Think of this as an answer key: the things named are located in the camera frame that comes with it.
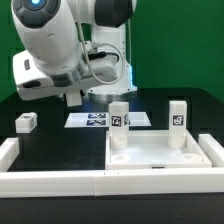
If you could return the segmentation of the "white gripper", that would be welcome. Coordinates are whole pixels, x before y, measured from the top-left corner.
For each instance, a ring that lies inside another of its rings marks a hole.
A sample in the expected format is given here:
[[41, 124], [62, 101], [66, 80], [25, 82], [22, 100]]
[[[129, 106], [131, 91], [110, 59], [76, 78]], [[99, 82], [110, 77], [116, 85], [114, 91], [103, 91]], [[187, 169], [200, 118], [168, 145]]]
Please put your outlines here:
[[[105, 53], [103, 58], [91, 60], [90, 65], [97, 77], [102, 81], [111, 82], [118, 77], [115, 68], [117, 59], [115, 54]], [[46, 75], [36, 67], [27, 51], [13, 57], [13, 74], [17, 92], [26, 101], [79, 92], [100, 85], [90, 74], [84, 61], [81, 61], [72, 72]]]

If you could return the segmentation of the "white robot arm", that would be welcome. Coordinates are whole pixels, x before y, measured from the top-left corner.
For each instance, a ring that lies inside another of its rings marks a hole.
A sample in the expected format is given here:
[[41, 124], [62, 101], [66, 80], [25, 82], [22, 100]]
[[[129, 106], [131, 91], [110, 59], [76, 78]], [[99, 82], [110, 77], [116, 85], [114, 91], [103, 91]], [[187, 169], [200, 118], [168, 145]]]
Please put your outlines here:
[[86, 91], [103, 97], [131, 89], [125, 23], [137, 0], [12, 0], [25, 50], [13, 57], [24, 100], [65, 95], [81, 103]]

